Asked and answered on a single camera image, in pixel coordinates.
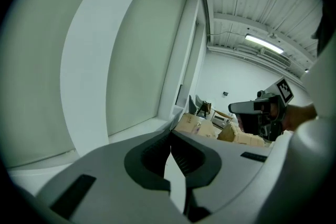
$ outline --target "curved white panel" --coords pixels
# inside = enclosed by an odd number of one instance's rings
[[[63,164],[43,169],[13,170],[8,173],[15,184],[36,196],[49,180],[69,165]]]
[[[132,1],[120,25],[110,60],[106,93],[109,135],[157,115],[185,2]]]
[[[13,0],[0,34],[0,151],[17,167],[74,149],[61,104],[64,41],[83,0]]]
[[[106,145],[106,86],[110,58],[132,0],[83,0],[62,53],[60,87],[64,116],[80,156]]]

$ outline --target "fluorescent light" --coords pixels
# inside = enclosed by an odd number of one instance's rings
[[[266,48],[269,48],[279,54],[283,53],[283,49],[280,49],[279,47],[267,42],[267,41],[264,41],[263,39],[260,39],[260,38],[257,38],[257,37],[254,37],[254,36],[251,36],[251,35],[246,35],[245,36],[245,39],[249,40],[249,41],[253,41],[255,43],[258,43]]]

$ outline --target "cardboard box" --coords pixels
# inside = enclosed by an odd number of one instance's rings
[[[217,139],[251,146],[266,146],[265,141],[260,136],[243,133],[240,128],[232,122],[224,127]]]
[[[189,113],[183,114],[181,120],[174,130],[178,132],[186,132],[200,136],[216,138],[214,127],[210,120],[206,120]]]

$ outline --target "chair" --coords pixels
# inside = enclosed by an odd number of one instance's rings
[[[195,105],[191,95],[189,95],[189,113],[195,115],[197,112],[197,106]]]
[[[196,106],[200,108],[203,104],[203,100],[199,98],[198,95],[196,95],[195,103],[196,103]]]

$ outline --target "white wall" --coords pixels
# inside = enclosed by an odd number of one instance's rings
[[[70,164],[64,164],[51,168],[15,170],[9,172],[11,180],[36,196],[42,187],[54,176],[67,168]]]
[[[188,64],[200,1],[187,0],[183,9],[161,93],[158,117],[163,120],[169,120],[173,116],[183,72]]]
[[[228,113],[229,104],[256,99],[258,91],[268,88],[278,79],[280,75],[263,68],[208,51],[196,94],[212,103],[215,109]],[[304,90],[291,82],[289,86],[294,93],[290,104],[304,106],[311,103]]]
[[[191,83],[190,91],[189,91],[189,95],[191,95],[194,102],[195,102],[197,85],[198,85],[198,82],[199,82],[199,78],[201,76],[202,66],[204,64],[205,55],[206,55],[206,40],[207,40],[207,38],[206,38],[206,35],[204,34],[202,44],[201,44],[201,48],[200,48],[200,53],[198,54],[198,59],[197,59],[197,64],[196,64],[196,68],[195,68],[193,81]]]
[[[61,100],[69,134],[80,156],[109,143],[108,71],[114,42],[131,2],[83,0],[65,39]]]
[[[157,115],[185,2],[132,1],[115,39],[110,61],[106,92],[109,135]]]
[[[74,148],[63,115],[60,65],[82,0],[15,0],[0,39],[0,148],[7,167]]]
[[[180,93],[177,99],[177,105],[184,108],[189,100],[189,94],[192,86],[192,82],[195,76],[198,76],[200,71],[198,70],[196,74],[196,67],[199,62],[199,56],[201,50],[204,49],[204,37],[205,37],[205,26],[199,24],[196,26],[196,31],[194,35],[193,44],[190,51],[190,56],[188,59],[188,64],[186,66],[184,80],[181,86]]]

